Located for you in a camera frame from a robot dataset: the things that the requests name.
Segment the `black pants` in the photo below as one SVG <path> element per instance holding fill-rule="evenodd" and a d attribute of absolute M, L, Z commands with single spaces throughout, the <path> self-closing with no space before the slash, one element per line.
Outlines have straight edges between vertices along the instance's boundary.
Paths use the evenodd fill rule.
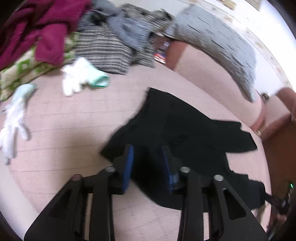
<path fill-rule="evenodd" d="M 239 122 L 210 119 L 181 99 L 150 88 L 140 111 L 114 133 L 101 155 L 113 161 L 127 144 L 134 147 L 132 180 L 160 206 L 182 206 L 182 199 L 168 191 L 163 146 L 199 175 L 222 175 L 250 209 L 265 202 L 264 184 L 233 172 L 228 164 L 227 153 L 257 149 L 251 134 L 243 131 Z"/>

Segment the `brown pink side cushion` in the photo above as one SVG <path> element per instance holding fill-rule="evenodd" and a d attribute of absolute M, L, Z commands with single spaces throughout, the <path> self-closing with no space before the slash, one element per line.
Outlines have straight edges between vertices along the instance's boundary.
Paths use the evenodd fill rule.
<path fill-rule="evenodd" d="M 265 141 L 290 121 L 295 122 L 295 92 L 291 88 L 284 87 L 270 96 L 263 105 L 260 117 L 262 120 L 252 128 Z"/>

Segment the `pink bolster cushion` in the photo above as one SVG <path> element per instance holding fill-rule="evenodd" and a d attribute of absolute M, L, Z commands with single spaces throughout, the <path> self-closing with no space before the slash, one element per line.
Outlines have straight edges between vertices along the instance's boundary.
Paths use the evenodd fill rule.
<path fill-rule="evenodd" d="M 254 102 L 250 102 L 231 75 L 203 51 L 172 41 L 166 52 L 166 66 L 204 90 L 252 130 L 263 124 L 264 107 L 259 93 L 252 90 Z"/>

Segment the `colourful packet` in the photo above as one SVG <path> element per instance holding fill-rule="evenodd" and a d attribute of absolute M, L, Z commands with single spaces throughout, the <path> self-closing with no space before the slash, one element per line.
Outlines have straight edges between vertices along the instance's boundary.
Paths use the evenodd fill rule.
<path fill-rule="evenodd" d="M 169 47 L 170 43 L 169 42 L 164 42 L 157 50 L 156 52 L 154 53 L 154 59 L 159 62 L 159 63 L 162 63 L 162 64 L 166 64 L 167 62 L 167 58 L 166 58 L 166 55 L 167 55 L 167 50 L 168 50 L 168 47 Z"/>

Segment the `small black gold hair clip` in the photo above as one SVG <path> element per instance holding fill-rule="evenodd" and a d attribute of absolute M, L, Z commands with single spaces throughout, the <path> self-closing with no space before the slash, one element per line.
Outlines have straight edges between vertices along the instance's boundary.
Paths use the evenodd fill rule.
<path fill-rule="evenodd" d="M 261 93 L 260 97 L 262 99 L 263 102 L 267 102 L 270 99 L 270 96 L 267 93 Z"/>

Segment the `houndstooth checked garment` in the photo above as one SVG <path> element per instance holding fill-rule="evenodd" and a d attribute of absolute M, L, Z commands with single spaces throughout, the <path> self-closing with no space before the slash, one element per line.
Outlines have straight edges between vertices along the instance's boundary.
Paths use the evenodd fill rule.
<path fill-rule="evenodd" d="M 133 64 L 154 68 L 154 36 L 171 24 L 173 16 L 163 9 L 148 11 L 133 4 L 123 4 L 117 8 L 126 12 L 128 17 L 152 25 L 144 50 L 136 51 L 123 44 L 107 23 L 101 22 L 87 30 L 78 31 L 75 56 L 84 57 L 96 68 L 113 74 L 126 75 Z"/>

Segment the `grey quilted pillow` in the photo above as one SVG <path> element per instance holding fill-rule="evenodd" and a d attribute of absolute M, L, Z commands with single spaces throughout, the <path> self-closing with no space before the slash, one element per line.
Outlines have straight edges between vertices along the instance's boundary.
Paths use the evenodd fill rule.
<path fill-rule="evenodd" d="M 250 102 L 255 101 L 255 52 L 243 37 L 219 18 L 193 4 L 176 16 L 165 34 L 210 55 L 228 71 L 245 97 Z"/>

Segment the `grey denim garment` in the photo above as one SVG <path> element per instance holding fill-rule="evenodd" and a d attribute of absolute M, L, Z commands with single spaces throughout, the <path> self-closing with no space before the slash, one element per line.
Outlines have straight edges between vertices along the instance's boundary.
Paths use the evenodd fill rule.
<path fill-rule="evenodd" d="M 109 1 L 93 1 L 91 9 L 80 19 L 77 30 L 84 31 L 101 22 L 106 22 L 123 44 L 136 51 L 144 50 L 152 32 L 150 23 L 128 17 Z"/>

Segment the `green patterned cloth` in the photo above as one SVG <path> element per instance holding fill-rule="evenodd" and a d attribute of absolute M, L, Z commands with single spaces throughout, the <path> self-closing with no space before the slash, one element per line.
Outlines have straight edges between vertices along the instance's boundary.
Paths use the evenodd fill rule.
<path fill-rule="evenodd" d="M 65 38 L 64 60 L 61 65 L 55 66 L 35 59 L 36 47 L 30 48 L 14 64 L 1 71 L 1 101 L 6 101 L 15 90 L 47 72 L 69 64 L 74 58 L 74 47 L 79 33 L 74 32 Z"/>

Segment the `maroon garment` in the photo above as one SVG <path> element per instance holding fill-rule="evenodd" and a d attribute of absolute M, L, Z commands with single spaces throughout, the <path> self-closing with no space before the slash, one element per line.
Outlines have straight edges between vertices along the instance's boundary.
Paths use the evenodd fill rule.
<path fill-rule="evenodd" d="M 35 46 L 35 59 L 64 61 L 64 39 L 74 32 L 91 1 L 23 1 L 1 25 L 1 69 Z"/>

